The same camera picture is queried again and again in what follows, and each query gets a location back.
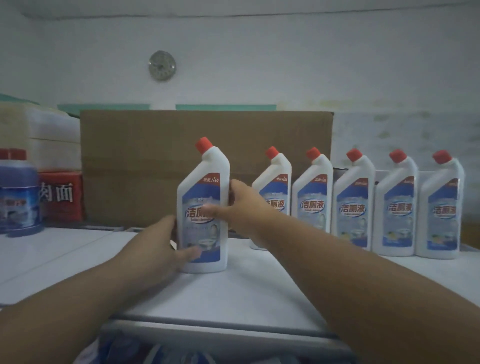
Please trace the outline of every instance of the forearm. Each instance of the forearm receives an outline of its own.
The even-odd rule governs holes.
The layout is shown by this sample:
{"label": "forearm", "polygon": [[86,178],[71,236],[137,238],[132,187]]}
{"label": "forearm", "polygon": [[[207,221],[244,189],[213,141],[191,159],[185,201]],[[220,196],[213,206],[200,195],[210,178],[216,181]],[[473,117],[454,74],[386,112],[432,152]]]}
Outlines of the forearm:
{"label": "forearm", "polygon": [[120,274],[108,261],[3,309],[0,362],[71,364],[135,293]]}
{"label": "forearm", "polygon": [[275,214],[258,238],[332,330],[376,363],[480,362],[480,309],[435,282]]}

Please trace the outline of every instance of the blue bottle label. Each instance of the blue bottle label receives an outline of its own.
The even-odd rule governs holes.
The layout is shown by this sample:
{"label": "blue bottle label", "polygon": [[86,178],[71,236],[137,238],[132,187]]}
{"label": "blue bottle label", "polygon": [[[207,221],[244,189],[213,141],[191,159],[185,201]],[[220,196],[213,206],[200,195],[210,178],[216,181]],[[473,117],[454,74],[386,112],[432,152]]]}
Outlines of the blue bottle label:
{"label": "blue bottle label", "polygon": [[182,198],[183,231],[181,249],[199,246],[203,253],[192,263],[220,261],[220,220],[205,217],[205,204],[220,205],[220,173],[209,173]]}
{"label": "blue bottle label", "polygon": [[279,174],[260,191],[266,202],[274,209],[288,215],[288,174]]}
{"label": "blue bottle label", "polygon": [[337,232],[361,248],[368,245],[368,178],[359,178],[337,197]]}
{"label": "blue bottle label", "polygon": [[299,220],[317,229],[325,230],[328,211],[328,176],[319,174],[298,192],[297,216]]}
{"label": "blue bottle label", "polygon": [[413,245],[414,192],[415,177],[409,176],[384,195],[384,246],[405,248]]}
{"label": "blue bottle label", "polygon": [[7,230],[23,230],[40,225],[39,192],[39,186],[2,188]]}
{"label": "blue bottle label", "polygon": [[458,249],[458,178],[453,178],[428,198],[427,249]]}

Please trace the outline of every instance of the white plastic bottle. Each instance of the white plastic bottle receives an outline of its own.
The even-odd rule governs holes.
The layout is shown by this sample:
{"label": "white plastic bottle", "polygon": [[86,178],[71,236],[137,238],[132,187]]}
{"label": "white plastic bottle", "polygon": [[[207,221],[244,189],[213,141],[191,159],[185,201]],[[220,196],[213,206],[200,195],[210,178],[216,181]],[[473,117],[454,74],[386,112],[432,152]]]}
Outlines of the white plastic bottle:
{"label": "white plastic bottle", "polygon": [[460,248],[465,172],[446,150],[436,152],[433,159],[440,170],[420,189],[415,254],[455,259]]}
{"label": "white plastic bottle", "polygon": [[[290,193],[292,165],[288,159],[272,146],[266,151],[271,165],[252,183],[252,188],[275,209],[290,215]],[[250,243],[252,249],[266,250]]]}
{"label": "white plastic bottle", "polygon": [[395,168],[375,189],[372,251],[386,256],[415,252],[419,169],[403,150],[390,153]]}
{"label": "white plastic bottle", "polygon": [[205,204],[228,205],[230,163],[205,137],[195,146],[202,162],[177,189],[179,249],[197,245],[203,250],[200,258],[185,265],[185,273],[213,273],[227,268],[228,224],[202,216],[200,209]]}
{"label": "white plastic bottle", "polygon": [[347,157],[353,167],[334,184],[331,233],[370,250],[375,167],[358,149],[350,150]]}
{"label": "white plastic bottle", "polygon": [[333,166],[317,148],[307,152],[312,165],[292,185],[292,216],[330,232]]}

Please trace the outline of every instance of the red bottle cap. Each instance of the red bottle cap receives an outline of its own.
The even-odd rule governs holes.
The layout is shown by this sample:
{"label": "red bottle cap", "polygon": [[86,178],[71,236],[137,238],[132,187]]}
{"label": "red bottle cap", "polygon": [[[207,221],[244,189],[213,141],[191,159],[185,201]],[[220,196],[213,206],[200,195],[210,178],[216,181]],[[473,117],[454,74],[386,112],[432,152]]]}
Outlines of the red bottle cap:
{"label": "red bottle cap", "polygon": [[198,151],[203,155],[203,153],[213,147],[213,144],[208,140],[208,138],[203,137],[197,142],[197,144],[195,144],[195,146],[197,147]]}
{"label": "red bottle cap", "polygon": [[360,158],[363,157],[363,154],[357,149],[357,148],[353,148],[352,150],[350,150],[348,153],[347,153],[347,157],[351,160],[351,162],[356,162],[357,160],[359,160]]}
{"label": "red bottle cap", "polygon": [[407,155],[403,150],[397,149],[390,153],[390,158],[394,163],[400,163],[407,159]]}
{"label": "red bottle cap", "polygon": [[10,149],[10,159],[27,160],[27,151],[25,149]]}
{"label": "red bottle cap", "polygon": [[439,150],[433,154],[433,159],[435,159],[435,162],[438,164],[445,164],[452,160],[452,156],[446,150]]}
{"label": "red bottle cap", "polygon": [[316,160],[319,156],[321,156],[322,154],[320,153],[320,151],[313,147],[312,149],[310,149],[308,152],[307,152],[307,157],[309,160],[311,161],[314,161]]}
{"label": "red bottle cap", "polygon": [[0,148],[0,160],[9,160],[10,152],[7,148]]}
{"label": "red bottle cap", "polygon": [[272,160],[273,158],[278,156],[279,152],[274,146],[271,146],[270,148],[267,149],[265,154],[267,154],[267,157],[270,158],[270,160]]}

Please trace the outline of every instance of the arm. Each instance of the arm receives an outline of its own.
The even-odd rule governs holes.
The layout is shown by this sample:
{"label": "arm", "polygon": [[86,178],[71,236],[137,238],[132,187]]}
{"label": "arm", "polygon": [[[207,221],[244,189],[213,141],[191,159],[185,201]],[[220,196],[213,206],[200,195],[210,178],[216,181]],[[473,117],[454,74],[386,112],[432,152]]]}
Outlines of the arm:
{"label": "arm", "polygon": [[480,363],[480,308],[447,288],[271,208],[233,180],[203,213],[264,245],[365,362]]}
{"label": "arm", "polygon": [[0,363],[68,363],[132,297],[201,252],[174,251],[174,217],[135,236],[113,259],[0,312]]}

